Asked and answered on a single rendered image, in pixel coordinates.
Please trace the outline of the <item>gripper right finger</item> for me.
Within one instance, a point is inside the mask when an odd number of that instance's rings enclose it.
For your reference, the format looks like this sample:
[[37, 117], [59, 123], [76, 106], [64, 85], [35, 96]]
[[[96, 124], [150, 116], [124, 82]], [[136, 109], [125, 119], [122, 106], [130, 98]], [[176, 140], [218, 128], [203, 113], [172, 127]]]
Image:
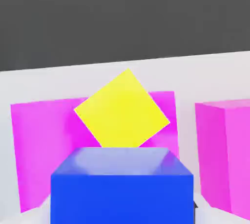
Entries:
[[194, 203], [197, 206], [195, 208], [195, 224], [250, 224], [249, 220], [211, 207], [199, 193], [194, 193]]

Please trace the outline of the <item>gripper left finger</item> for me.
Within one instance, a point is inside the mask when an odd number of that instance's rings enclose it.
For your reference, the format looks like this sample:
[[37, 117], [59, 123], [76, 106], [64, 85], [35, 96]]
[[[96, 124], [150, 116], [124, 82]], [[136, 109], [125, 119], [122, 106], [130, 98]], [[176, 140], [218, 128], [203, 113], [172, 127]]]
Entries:
[[5, 219], [0, 224], [50, 224], [50, 195], [36, 208]]

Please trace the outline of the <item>small blue cube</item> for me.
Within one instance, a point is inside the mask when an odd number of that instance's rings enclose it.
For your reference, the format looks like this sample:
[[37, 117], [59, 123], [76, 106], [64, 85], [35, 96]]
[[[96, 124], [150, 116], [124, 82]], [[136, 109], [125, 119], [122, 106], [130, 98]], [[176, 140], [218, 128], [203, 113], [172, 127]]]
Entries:
[[50, 224], [194, 224], [193, 184], [167, 148], [79, 148], [51, 175]]

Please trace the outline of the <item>small yellow cube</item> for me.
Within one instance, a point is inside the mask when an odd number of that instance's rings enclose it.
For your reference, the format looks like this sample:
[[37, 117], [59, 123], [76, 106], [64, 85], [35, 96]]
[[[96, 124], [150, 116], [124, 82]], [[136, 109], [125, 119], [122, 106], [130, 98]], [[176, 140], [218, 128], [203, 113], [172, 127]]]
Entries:
[[102, 147], [139, 147], [169, 124], [130, 69], [74, 111]]

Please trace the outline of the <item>large magenta box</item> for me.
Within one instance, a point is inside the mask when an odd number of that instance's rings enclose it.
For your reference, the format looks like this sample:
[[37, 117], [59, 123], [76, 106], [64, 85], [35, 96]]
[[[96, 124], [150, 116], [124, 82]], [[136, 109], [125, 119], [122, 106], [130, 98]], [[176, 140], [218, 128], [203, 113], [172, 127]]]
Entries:
[[195, 104], [201, 194], [250, 220], [250, 99]]
[[11, 119], [21, 212], [50, 194], [50, 177], [79, 147], [99, 147], [74, 112], [86, 98], [12, 104]]

